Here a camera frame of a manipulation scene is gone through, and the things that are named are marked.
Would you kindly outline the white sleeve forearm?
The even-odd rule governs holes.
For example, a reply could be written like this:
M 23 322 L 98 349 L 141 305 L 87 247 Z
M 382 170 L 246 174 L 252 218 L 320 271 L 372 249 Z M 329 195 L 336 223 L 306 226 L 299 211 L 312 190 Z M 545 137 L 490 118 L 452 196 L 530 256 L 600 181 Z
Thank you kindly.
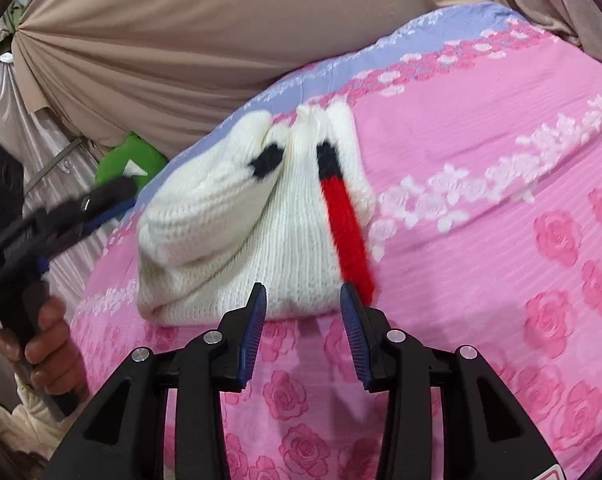
M 0 405 L 0 442 L 14 452 L 34 453 L 49 460 L 66 437 L 87 402 L 63 420 L 57 420 L 38 394 L 18 376 L 16 393 L 20 403 L 9 411 Z

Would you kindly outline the person's left hand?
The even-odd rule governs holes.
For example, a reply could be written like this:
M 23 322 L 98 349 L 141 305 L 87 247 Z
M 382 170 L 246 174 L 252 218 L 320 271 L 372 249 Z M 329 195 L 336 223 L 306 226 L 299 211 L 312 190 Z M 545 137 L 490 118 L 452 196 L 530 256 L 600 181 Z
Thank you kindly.
M 0 328 L 0 355 L 21 382 L 50 396 L 72 392 L 83 402 L 89 396 L 85 363 L 65 315 L 63 301 L 51 296 L 38 311 L 39 333 L 24 348 L 10 330 Z

